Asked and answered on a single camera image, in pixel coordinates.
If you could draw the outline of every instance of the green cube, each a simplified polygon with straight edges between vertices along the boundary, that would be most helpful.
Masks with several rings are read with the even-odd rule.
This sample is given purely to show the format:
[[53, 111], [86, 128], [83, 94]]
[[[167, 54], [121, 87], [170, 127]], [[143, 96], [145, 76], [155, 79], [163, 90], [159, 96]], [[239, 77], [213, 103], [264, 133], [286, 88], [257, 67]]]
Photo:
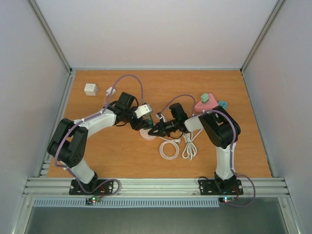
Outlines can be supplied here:
[[204, 93], [202, 96], [200, 96], [200, 98], [202, 103], [206, 103], [209, 100], [209, 95]]

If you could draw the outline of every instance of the gray wall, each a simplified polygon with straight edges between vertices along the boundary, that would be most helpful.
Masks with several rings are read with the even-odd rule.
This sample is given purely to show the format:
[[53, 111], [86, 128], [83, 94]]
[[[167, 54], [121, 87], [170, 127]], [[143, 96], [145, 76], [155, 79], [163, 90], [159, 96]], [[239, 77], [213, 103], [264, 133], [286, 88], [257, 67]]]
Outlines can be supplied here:
[[312, 203], [312, 1], [287, 0], [245, 72], [276, 176], [284, 176], [305, 233]]
[[26, 0], [0, 7], [0, 232], [35, 176], [66, 71]]
[[276, 0], [38, 0], [72, 67], [240, 68]]

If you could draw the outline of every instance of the wooden table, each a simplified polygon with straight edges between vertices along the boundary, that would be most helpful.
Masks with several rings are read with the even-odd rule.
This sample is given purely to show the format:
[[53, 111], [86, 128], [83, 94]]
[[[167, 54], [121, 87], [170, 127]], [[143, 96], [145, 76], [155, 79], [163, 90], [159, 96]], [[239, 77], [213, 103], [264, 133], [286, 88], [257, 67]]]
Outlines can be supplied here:
[[[260, 139], [253, 111], [239, 71], [77, 71], [70, 93], [65, 117], [78, 119], [89, 116], [101, 109], [106, 90], [124, 74], [138, 76], [144, 88], [144, 99], [151, 105], [154, 122], [159, 112], [172, 98], [180, 94], [193, 95], [197, 101], [203, 93], [213, 93], [217, 101], [228, 103], [228, 113], [240, 125], [241, 134], [235, 149], [235, 169], [238, 174], [250, 177], [271, 177], [267, 158]], [[86, 96], [86, 83], [95, 83], [98, 94]], [[137, 97], [140, 102], [140, 86], [134, 78], [124, 78], [116, 87], [112, 100], [121, 92]], [[193, 100], [180, 97], [180, 102], [189, 115]], [[172, 119], [169, 109], [164, 111]], [[84, 158], [99, 177], [119, 178], [187, 178], [213, 177], [216, 168], [214, 145], [203, 131], [194, 141], [198, 154], [192, 161], [183, 159], [185, 146], [182, 139], [180, 155], [174, 160], [165, 160], [159, 154], [161, 139], [145, 141], [140, 133], [124, 127], [106, 128], [87, 141]], [[174, 154], [171, 144], [165, 146], [167, 155]], [[48, 177], [71, 177], [66, 171], [51, 163]]]

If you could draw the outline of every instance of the metal grate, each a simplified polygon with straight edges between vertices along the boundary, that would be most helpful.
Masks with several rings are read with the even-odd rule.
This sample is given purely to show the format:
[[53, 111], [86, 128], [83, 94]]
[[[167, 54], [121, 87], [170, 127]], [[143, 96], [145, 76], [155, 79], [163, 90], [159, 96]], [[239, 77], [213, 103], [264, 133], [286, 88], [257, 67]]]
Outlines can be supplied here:
[[36, 198], [35, 207], [219, 207], [217, 198], [105, 198], [86, 205], [85, 198]]

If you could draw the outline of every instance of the black mounting plate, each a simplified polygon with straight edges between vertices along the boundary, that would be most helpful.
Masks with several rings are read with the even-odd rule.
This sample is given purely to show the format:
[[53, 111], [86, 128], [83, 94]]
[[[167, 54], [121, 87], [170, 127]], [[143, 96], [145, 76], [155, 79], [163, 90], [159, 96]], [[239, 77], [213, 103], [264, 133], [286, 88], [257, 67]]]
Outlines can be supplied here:
[[199, 191], [200, 195], [237, 195], [237, 192], [232, 189], [232, 187], [236, 188], [239, 191], [239, 195], [243, 195], [243, 187], [241, 189], [239, 186], [242, 185], [242, 182], [239, 179], [236, 179], [234, 181], [234, 184], [232, 187], [230, 187], [225, 193], [220, 193], [218, 189], [215, 186], [215, 180], [214, 179], [200, 179], [199, 181]]
[[[104, 181], [107, 181], [107, 180], [98, 179], [96, 187], [100, 185], [101, 183], [103, 183]], [[104, 183], [102, 184], [102, 187], [105, 189], [104, 195], [111, 194], [113, 192], [114, 182], [110, 181], [110, 182]], [[81, 190], [81, 187], [79, 186], [78, 182], [75, 179], [73, 179], [70, 184], [69, 195], [102, 195], [102, 194], [103, 192], [101, 188], [98, 188], [91, 194], [86, 194], [83, 190]]]

